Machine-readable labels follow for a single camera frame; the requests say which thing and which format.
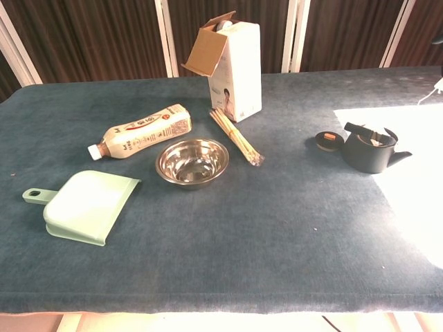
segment chopsticks bundle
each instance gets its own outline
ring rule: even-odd
[[[260,166],[263,163],[264,156],[256,152],[251,144],[243,137],[233,123],[224,115],[220,108],[213,109],[210,116],[223,129],[228,137],[237,145],[247,161],[254,166]]]

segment plastic bottle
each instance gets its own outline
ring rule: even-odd
[[[109,128],[102,141],[88,150],[94,160],[103,156],[124,159],[146,147],[188,133],[191,128],[188,111],[175,104],[146,118]]]

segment cardboard box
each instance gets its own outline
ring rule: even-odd
[[[186,69],[208,77],[212,106],[239,122],[262,109],[260,26],[231,19],[235,12],[215,17],[199,29]],[[216,32],[221,21],[232,26]]]

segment black kettle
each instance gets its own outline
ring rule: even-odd
[[[387,167],[412,156],[407,151],[394,151],[398,137],[387,128],[385,131],[389,136],[350,122],[345,125],[345,130],[350,131],[351,134],[341,150],[343,159],[361,172],[381,173]]]

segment dustpan handle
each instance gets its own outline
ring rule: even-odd
[[[51,201],[51,199],[54,198],[57,193],[58,192],[54,190],[30,188],[26,190],[21,196],[27,203],[46,205]]]

